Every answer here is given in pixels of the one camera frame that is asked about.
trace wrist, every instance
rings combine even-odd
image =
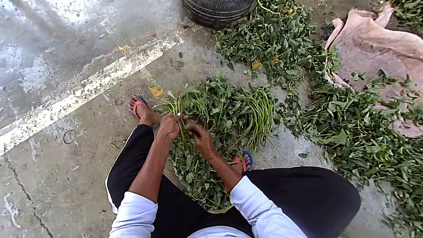
[[[161,145],[166,146],[166,148],[169,148],[172,146],[173,140],[167,136],[167,135],[163,135],[163,134],[157,134],[156,139],[154,141],[157,141],[158,143],[160,143]]]
[[[204,157],[209,161],[209,160],[212,160],[212,159],[215,159],[215,158],[220,157],[220,155],[215,150],[215,151],[212,151],[211,153],[209,153],[207,156],[204,156]]]

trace blue flip-flop sole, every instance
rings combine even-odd
[[[141,97],[140,95],[138,95],[138,97],[141,99],[141,101],[142,102],[144,102],[146,105],[147,105],[147,107],[148,107],[148,104],[147,104],[147,102],[146,102],[146,100],[143,98],[143,97]],[[151,127],[153,130],[155,130],[155,129],[157,129],[157,128],[159,128],[159,126],[160,126],[160,122],[157,124],[157,125],[155,125],[155,126],[153,126],[153,127]]]
[[[243,150],[242,151],[242,156],[244,157],[244,155],[247,155],[248,158],[250,159],[250,163],[249,164],[245,164],[245,166],[250,165],[250,168],[247,169],[247,171],[248,170],[251,170],[251,168],[253,167],[253,156],[250,154],[250,152],[248,152],[246,150]]]

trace crack in concrete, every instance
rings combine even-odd
[[[18,172],[12,166],[12,161],[9,159],[9,157],[7,156],[7,154],[4,155],[4,158],[5,158],[5,161],[7,163],[7,167],[13,172],[13,175],[15,177],[15,180],[18,182],[18,185],[21,187],[21,189],[24,192],[27,200],[30,201],[32,204],[34,204],[34,202],[32,201],[31,195],[25,190],[25,187],[24,187],[21,179],[19,178]],[[40,216],[38,216],[35,212],[34,212],[34,216],[40,222],[40,226],[47,231],[47,234],[50,236],[50,238],[53,238],[53,234],[50,232],[50,229],[43,223],[42,218]]]

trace tire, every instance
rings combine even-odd
[[[255,0],[181,0],[194,22],[213,29],[243,18]]]

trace white sleeve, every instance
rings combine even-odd
[[[141,195],[126,192],[112,224],[110,238],[150,238],[156,212],[157,204]]]
[[[256,238],[306,238],[300,228],[247,176],[231,191],[231,202],[253,227]]]

